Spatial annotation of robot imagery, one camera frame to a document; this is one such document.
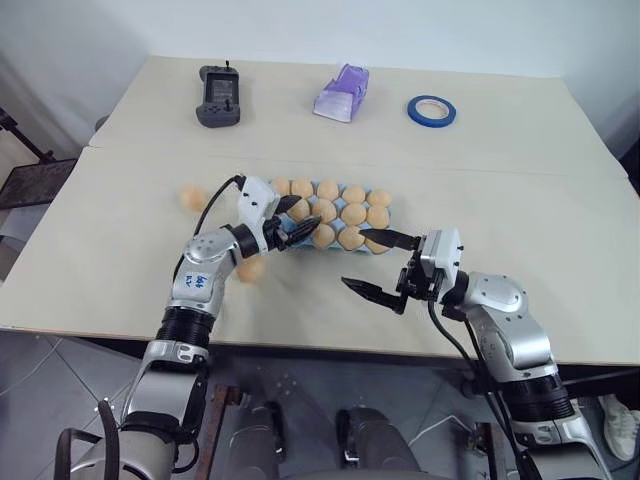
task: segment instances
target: tiled floor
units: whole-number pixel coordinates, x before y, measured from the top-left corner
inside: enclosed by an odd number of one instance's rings
[[[102,434],[97,401],[108,397],[119,419],[138,365],[137,359],[76,339],[0,332],[0,478],[53,478],[60,431],[76,427]],[[288,475],[335,468],[333,419],[342,407],[378,408],[407,440],[450,414],[469,426],[490,420],[481,399],[460,395],[460,380],[454,370],[426,367],[238,358],[214,366],[210,391],[218,382],[238,383],[281,403],[289,455],[280,471]],[[593,402],[587,404],[594,433],[601,432],[601,413]],[[220,478],[237,413],[230,408],[225,417],[212,478]],[[421,468],[435,475],[488,478],[486,458],[466,450],[465,438],[460,426],[447,422],[422,436],[412,450]],[[78,445],[73,457],[84,451]],[[185,447],[184,458],[190,454]],[[607,461],[620,464],[608,454]],[[632,479],[633,468],[616,472],[615,478]],[[174,478],[190,480],[194,473]]]

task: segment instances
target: remote controller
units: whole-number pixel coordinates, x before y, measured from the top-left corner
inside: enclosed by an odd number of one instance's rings
[[[228,60],[226,63],[226,67],[204,65],[200,68],[204,94],[196,116],[205,127],[228,127],[240,121],[239,75]]]

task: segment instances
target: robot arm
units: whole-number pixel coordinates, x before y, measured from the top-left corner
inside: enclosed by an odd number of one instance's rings
[[[443,305],[444,316],[469,323],[479,356],[502,391],[511,430],[527,450],[521,478],[611,480],[589,426],[574,410],[558,375],[544,329],[528,309],[527,292],[505,275],[459,270],[457,230],[435,230],[411,237],[390,230],[362,230],[367,238],[413,251],[396,286],[399,295],[377,285],[343,278],[365,299],[401,314],[409,297]]]
[[[236,178],[242,188],[239,224],[196,235],[187,243],[162,325],[147,345],[127,396],[117,436],[121,480],[168,480],[178,446],[196,442],[206,404],[209,335],[235,266],[243,258],[286,249],[320,223],[319,217],[309,217],[285,232],[277,214],[300,197],[280,198],[256,177]],[[103,478],[108,449],[108,442],[98,441],[71,468],[71,478]]]

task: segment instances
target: white wall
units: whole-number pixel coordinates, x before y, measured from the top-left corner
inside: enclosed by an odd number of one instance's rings
[[[561,76],[620,155],[639,24],[639,0],[0,0],[0,105],[72,154],[148,53]]]

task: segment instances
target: purple tissue box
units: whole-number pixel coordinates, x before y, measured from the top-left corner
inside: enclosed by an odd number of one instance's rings
[[[367,94],[369,71],[348,63],[331,80],[313,104],[313,113],[339,122],[350,122]]]

